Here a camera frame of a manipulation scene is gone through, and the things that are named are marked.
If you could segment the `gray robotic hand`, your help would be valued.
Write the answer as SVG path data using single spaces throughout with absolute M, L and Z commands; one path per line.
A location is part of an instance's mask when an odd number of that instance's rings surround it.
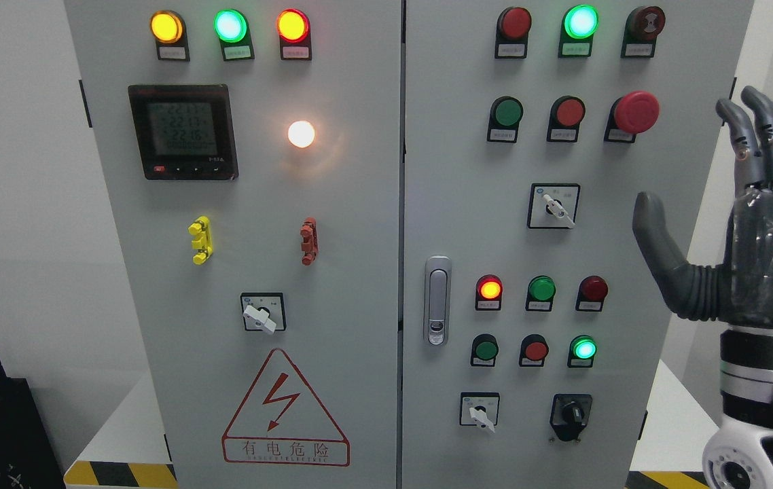
M 735 192 L 723 262 L 687 262 L 667 232 L 660 199 L 641 192 L 632 229 L 663 300 L 679 318 L 773 329 L 773 101 L 752 86 L 743 107 L 721 99 L 730 128 Z

